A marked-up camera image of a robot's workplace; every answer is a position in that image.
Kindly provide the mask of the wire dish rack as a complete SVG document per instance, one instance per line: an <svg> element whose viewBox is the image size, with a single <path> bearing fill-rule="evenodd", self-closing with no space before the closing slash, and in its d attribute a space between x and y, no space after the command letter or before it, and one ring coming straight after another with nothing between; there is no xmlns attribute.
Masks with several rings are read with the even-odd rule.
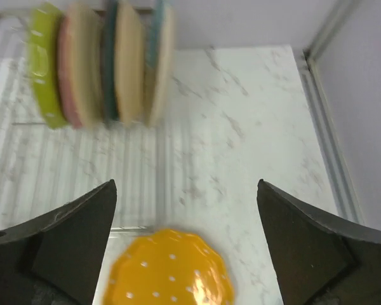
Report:
<svg viewBox="0 0 381 305"><path fill-rule="evenodd" d="M154 128L48 128L27 72L28 9L0 11L0 230L68 203L114 179L112 231L147 234L190 216L189 118L173 98Z"/></svg>

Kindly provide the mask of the green polka dot plate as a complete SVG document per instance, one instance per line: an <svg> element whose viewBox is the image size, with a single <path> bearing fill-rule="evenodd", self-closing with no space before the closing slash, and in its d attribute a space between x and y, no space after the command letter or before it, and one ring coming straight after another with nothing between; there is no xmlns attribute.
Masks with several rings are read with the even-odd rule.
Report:
<svg viewBox="0 0 381 305"><path fill-rule="evenodd" d="M57 37L63 13L49 2L32 10L27 59L28 72L37 108L51 129L62 128L67 120L62 112L57 74Z"/></svg>

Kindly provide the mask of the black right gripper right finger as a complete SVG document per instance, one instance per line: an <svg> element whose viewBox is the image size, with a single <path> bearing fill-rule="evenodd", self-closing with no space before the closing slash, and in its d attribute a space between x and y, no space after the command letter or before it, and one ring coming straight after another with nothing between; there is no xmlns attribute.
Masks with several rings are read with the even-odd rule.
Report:
<svg viewBox="0 0 381 305"><path fill-rule="evenodd" d="M284 304L381 304L381 231L265 180L257 205Z"/></svg>

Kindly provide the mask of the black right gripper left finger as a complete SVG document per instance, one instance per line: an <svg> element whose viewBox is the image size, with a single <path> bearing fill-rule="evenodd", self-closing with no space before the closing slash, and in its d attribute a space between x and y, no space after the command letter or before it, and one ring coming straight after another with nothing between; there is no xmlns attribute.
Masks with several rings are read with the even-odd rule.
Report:
<svg viewBox="0 0 381 305"><path fill-rule="evenodd" d="M109 180L0 230L0 304L91 304L116 203Z"/></svg>

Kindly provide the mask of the orange polka dot plate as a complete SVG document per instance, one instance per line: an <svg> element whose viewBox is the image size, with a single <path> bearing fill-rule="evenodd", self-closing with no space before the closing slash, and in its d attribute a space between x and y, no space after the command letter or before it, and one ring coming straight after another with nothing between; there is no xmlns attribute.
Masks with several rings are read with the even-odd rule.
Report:
<svg viewBox="0 0 381 305"><path fill-rule="evenodd" d="M222 257L200 236L162 229L138 237L110 269L103 304L234 304Z"/></svg>

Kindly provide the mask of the pink polka dot plate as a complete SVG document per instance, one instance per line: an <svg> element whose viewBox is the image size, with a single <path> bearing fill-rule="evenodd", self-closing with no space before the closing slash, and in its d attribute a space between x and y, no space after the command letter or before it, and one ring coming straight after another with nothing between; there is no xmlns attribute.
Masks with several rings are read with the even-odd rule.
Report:
<svg viewBox="0 0 381 305"><path fill-rule="evenodd" d="M57 37L57 75L60 92L60 104L67 122L75 129L83 126L76 111L74 94L70 81L69 19L63 17Z"/></svg>

